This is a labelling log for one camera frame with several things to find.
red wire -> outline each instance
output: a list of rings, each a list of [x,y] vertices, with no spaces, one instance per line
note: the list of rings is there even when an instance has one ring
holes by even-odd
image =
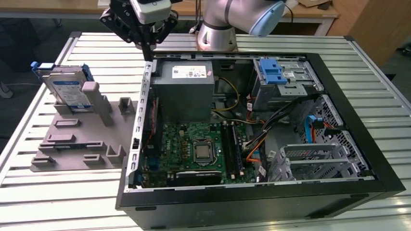
[[[311,126],[311,139],[312,139],[312,143],[315,143],[315,129],[313,129],[313,126]]]
[[[328,124],[327,122],[324,122],[324,125],[327,128],[333,128],[333,126],[331,124]]]
[[[249,114],[251,114],[251,111],[247,112],[247,119],[248,119],[248,120],[251,120]]]
[[[153,128],[155,128],[155,125],[153,125],[153,124],[155,124],[155,120],[153,120],[153,119],[155,119],[155,113],[153,113],[153,112],[155,112],[155,103],[156,103],[156,102],[155,102],[155,100],[153,100],[153,109],[152,109],[152,132],[151,132],[151,134],[149,134],[149,137],[148,137],[148,140],[147,140],[147,142],[145,142],[145,145],[144,145],[143,150],[147,148],[147,145],[148,145],[148,143],[149,143],[149,140],[152,139],[152,136],[153,136],[153,134],[155,134],[155,132],[153,132],[153,131],[155,131],[155,129],[153,129]]]

blue plastic clip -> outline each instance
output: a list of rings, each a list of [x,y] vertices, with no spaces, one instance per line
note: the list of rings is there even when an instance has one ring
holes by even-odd
[[[323,122],[323,118],[317,118],[313,115],[308,115],[304,120],[304,130],[305,130],[305,137],[307,142],[312,143],[312,136],[311,136],[311,130],[309,130],[309,124],[315,121]]]
[[[259,68],[265,77],[267,84],[285,84],[288,81],[281,75],[281,67],[277,65],[275,59],[260,59]]]
[[[84,73],[85,79],[88,81],[95,81],[95,78],[92,77],[88,65],[83,64],[81,68],[83,68],[83,73]]]
[[[31,67],[32,67],[33,74],[37,76],[37,79],[43,82],[41,76],[36,72],[36,70],[39,70],[39,63],[37,62],[32,62]]]

ram slot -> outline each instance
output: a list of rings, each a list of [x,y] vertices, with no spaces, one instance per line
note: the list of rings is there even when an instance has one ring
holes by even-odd
[[[236,132],[236,127],[231,125],[231,146],[232,146],[232,156],[235,160],[235,170],[236,170],[236,175],[243,176],[243,161],[241,161],[241,149],[240,149],[240,144],[239,144],[239,139],[237,139],[237,132]]]
[[[224,154],[224,163],[225,163],[225,173],[228,179],[235,179],[236,175],[236,167],[235,167],[235,158],[233,158],[233,150],[231,146],[229,140],[232,136],[229,136],[231,127],[228,124],[221,123],[220,132],[221,132],[221,144],[223,144],[223,154]]]

green circuit board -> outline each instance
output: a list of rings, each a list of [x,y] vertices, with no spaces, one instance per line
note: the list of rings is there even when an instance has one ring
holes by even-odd
[[[245,126],[236,125],[239,141],[245,141]],[[208,143],[212,147],[212,161],[197,163],[195,160],[195,146]],[[255,182],[255,169],[252,165],[245,166],[244,175],[235,179],[227,177],[223,143],[220,135],[220,124],[188,123],[164,124],[161,139],[161,154],[159,157],[157,172],[215,170],[223,173],[221,184]],[[151,187],[165,187],[161,174],[151,173]]]

wooden table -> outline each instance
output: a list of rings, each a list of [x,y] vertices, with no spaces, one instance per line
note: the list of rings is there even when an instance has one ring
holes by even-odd
[[[109,0],[0,0],[0,17],[15,18],[75,18],[96,19],[108,6]],[[180,14],[180,20],[193,20],[195,0],[183,0],[172,5]],[[319,10],[297,5],[293,9],[295,23],[319,24],[315,35],[325,35],[333,19],[339,17],[336,10]],[[283,23],[291,22],[291,14],[284,15]]]

